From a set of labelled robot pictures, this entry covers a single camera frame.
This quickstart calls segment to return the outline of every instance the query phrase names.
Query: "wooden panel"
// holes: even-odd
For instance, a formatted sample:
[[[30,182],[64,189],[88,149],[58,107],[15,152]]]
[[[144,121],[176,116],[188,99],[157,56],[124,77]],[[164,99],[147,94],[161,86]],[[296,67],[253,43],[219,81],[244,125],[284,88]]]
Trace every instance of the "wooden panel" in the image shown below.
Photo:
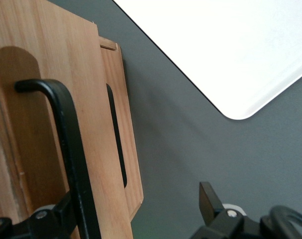
[[[101,52],[106,72],[106,81],[111,87],[114,96],[115,111],[127,176],[125,194],[130,218],[132,220],[142,204],[143,191],[126,89],[122,55],[119,46],[116,43],[114,44],[116,46],[114,50],[104,48],[101,49]]]
[[[0,49],[2,133],[8,132],[29,215],[66,193],[44,95],[18,94],[13,88],[17,79],[32,78],[40,78],[32,55],[18,47]]]
[[[14,224],[28,217],[18,175],[0,109],[0,216]]]
[[[106,39],[104,37],[99,37],[100,39],[100,47],[104,48],[104,49],[109,49],[112,51],[117,50],[117,43],[115,43],[114,41],[111,41],[109,39]]]
[[[97,26],[45,0],[0,0],[0,48],[4,46],[28,51],[42,79],[59,80],[69,89],[102,238],[132,238]]]

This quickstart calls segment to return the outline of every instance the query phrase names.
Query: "black handle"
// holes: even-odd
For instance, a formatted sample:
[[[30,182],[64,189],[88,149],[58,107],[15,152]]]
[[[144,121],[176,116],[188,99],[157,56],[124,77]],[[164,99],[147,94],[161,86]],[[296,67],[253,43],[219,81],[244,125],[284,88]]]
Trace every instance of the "black handle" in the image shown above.
[[[101,239],[76,109],[70,92],[59,81],[38,79],[18,81],[15,89],[17,92],[41,91],[48,98],[55,118],[80,237]]]
[[[270,211],[270,219],[280,239],[302,239],[302,235],[291,224],[294,222],[302,227],[302,214],[285,206],[275,206]]]

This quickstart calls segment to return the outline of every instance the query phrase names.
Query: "black slot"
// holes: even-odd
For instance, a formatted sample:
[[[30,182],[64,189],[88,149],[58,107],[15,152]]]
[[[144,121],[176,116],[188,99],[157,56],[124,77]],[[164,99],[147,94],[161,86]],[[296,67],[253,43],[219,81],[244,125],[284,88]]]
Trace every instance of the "black slot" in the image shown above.
[[[107,87],[107,94],[109,97],[110,108],[111,108],[113,128],[114,128],[114,134],[115,134],[115,139],[116,139],[117,153],[119,155],[119,160],[120,160],[122,179],[123,179],[124,187],[126,187],[127,178],[126,178],[126,171],[125,171],[125,165],[124,165],[124,159],[123,159],[123,151],[122,151],[122,145],[121,145],[121,139],[120,139],[119,126],[117,124],[113,92],[112,92],[111,87],[108,84],[106,85],[106,87]]]

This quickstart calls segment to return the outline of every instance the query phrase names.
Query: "wooden board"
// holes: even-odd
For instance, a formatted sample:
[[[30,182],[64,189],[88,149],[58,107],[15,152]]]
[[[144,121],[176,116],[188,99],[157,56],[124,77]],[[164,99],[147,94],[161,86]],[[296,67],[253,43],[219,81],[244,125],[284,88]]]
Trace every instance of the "wooden board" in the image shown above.
[[[0,49],[5,46],[30,53],[42,79],[59,80],[71,92],[102,238],[132,238],[97,26],[45,0],[0,0]],[[18,80],[22,80],[19,75],[11,82]],[[0,106],[5,105],[5,98],[0,97]],[[6,128],[12,128],[10,114],[4,111],[3,118]],[[8,135],[0,134],[5,140],[17,137],[10,131]],[[59,148],[57,137],[55,143]],[[8,167],[19,168],[15,162],[20,152],[8,146],[3,150],[5,155],[12,153]],[[19,185],[23,175],[18,175],[17,180],[12,183]],[[26,196],[24,191],[20,193],[22,198]]]
[[[17,79],[39,79],[37,60],[18,47],[0,49],[0,108],[28,214],[65,195],[46,99],[18,94]]]
[[[2,120],[0,120],[0,132],[4,130]],[[8,162],[12,157],[6,158],[3,150],[1,135],[0,135],[0,216],[10,217],[13,223],[18,223],[27,215],[26,207],[24,206],[23,194],[17,184],[17,174],[15,167],[8,167]],[[14,170],[14,177],[11,177],[11,170]]]
[[[137,160],[130,106],[126,89],[121,49],[118,44],[101,41],[101,52],[106,72],[106,82],[114,95],[115,111],[127,176],[125,194],[131,220],[143,201],[142,183]]]

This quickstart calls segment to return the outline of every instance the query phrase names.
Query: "black metal bar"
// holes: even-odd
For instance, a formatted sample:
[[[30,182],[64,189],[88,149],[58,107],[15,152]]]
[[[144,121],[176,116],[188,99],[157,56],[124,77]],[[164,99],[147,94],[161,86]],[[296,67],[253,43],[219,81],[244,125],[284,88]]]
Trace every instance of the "black metal bar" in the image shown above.
[[[7,238],[12,231],[12,227],[10,218],[0,218],[0,239]]]
[[[236,238],[243,231],[244,217],[235,210],[224,209],[215,220],[209,225],[209,228],[216,230],[227,238]]]
[[[69,235],[74,231],[77,221],[73,211],[70,192],[66,193],[63,199],[52,209],[58,223],[65,228]]]
[[[228,239],[226,235],[209,227],[202,226],[190,239]]]
[[[30,239],[70,239],[67,230],[59,225],[52,210],[41,210],[28,220]]]
[[[217,215],[224,210],[220,199],[208,182],[200,183],[200,211],[206,226],[209,226]]]
[[[38,79],[18,81],[15,89],[17,92],[41,91],[47,96],[56,122],[80,237],[100,239],[77,114],[68,89],[59,81]]]

